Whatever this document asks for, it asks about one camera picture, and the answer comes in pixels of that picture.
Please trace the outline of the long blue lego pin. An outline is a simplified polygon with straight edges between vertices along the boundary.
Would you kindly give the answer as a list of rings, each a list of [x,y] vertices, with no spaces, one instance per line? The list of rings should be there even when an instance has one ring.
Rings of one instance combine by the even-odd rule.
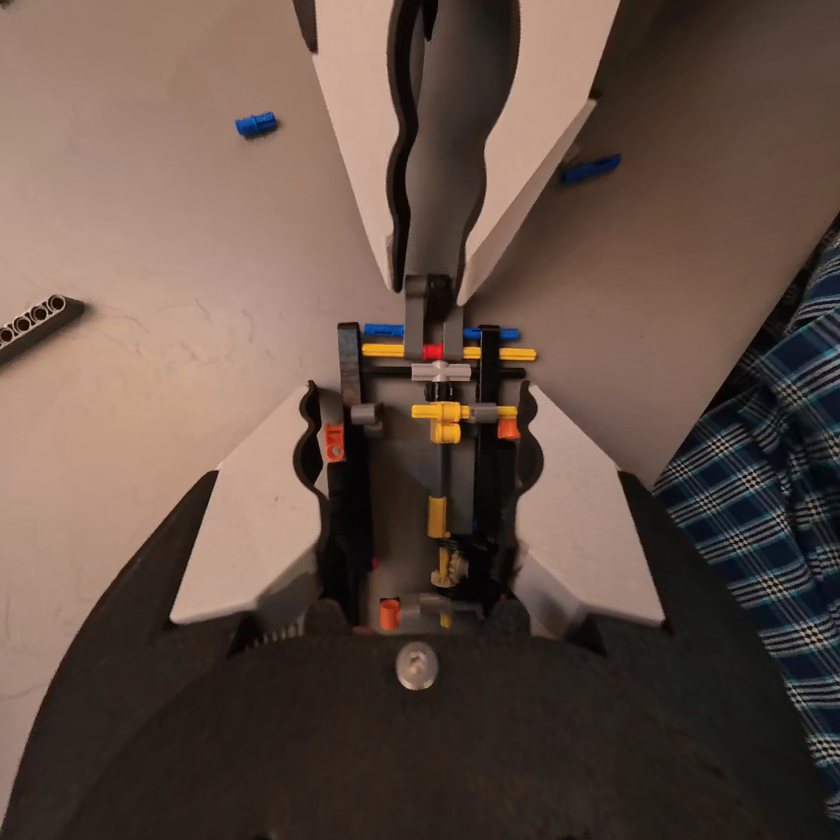
[[[620,154],[610,154],[595,161],[575,163],[560,172],[560,184],[570,186],[613,173],[623,162]]]

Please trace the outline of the multicoloured lego chassis assembly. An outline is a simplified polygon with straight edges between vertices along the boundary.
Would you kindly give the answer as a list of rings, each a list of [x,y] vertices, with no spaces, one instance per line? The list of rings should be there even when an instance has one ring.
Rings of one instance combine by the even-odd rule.
[[[381,598],[379,625],[387,633],[408,628],[424,611],[449,629],[457,613],[484,618],[513,597],[521,412],[504,401],[502,386],[522,382],[523,365],[538,355],[518,343],[516,328],[466,326],[454,286],[447,276],[408,276],[402,323],[364,325],[364,373],[422,387],[411,418],[427,425],[434,448],[426,534],[437,560],[430,591]]]

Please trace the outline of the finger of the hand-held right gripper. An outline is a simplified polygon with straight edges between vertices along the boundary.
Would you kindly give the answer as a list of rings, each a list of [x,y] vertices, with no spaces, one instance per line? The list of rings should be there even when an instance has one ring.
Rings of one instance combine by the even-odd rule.
[[[592,114],[618,1],[519,2],[511,89],[485,144],[485,191],[465,239],[457,303],[488,279]]]
[[[417,136],[411,53],[414,1],[318,1],[312,63],[364,231],[389,290],[403,289]]]

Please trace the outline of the black lego side beam assembly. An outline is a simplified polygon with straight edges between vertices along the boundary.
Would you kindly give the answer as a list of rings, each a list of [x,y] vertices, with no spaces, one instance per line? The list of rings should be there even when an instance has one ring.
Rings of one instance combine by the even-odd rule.
[[[330,507],[324,588],[358,626],[375,559],[368,442],[382,431],[382,406],[364,397],[359,324],[342,322],[337,332],[342,422],[324,427]]]

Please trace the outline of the blue plaid shirt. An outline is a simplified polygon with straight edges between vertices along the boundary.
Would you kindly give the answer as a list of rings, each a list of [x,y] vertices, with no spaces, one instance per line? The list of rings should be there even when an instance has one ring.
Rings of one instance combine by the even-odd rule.
[[[838,217],[653,493],[778,666],[838,837]]]

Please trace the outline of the grey lego beam with holes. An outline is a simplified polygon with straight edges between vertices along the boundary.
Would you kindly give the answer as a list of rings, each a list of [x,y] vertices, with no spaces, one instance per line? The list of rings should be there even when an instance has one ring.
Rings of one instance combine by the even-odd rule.
[[[36,345],[80,319],[87,309],[83,301],[53,294],[1,325],[1,366],[14,362]]]

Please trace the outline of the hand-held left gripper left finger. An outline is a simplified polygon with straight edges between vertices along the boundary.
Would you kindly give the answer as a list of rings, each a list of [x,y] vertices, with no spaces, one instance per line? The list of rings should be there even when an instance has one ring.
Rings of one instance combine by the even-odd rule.
[[[215,471],[170,618],[187,625],[250,613],[291,625],[321,594],[318,554],[329,520],[319,390],[294,390]]]

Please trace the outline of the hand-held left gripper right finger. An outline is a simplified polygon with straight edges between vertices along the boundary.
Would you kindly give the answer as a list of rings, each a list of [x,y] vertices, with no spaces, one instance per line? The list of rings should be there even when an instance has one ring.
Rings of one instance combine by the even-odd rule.
[[[539,387],[529,394],[542,470],[517,504],[514,594],[537,634],[568,634],[590,615],[660,627],[664,609],[616,465]]]

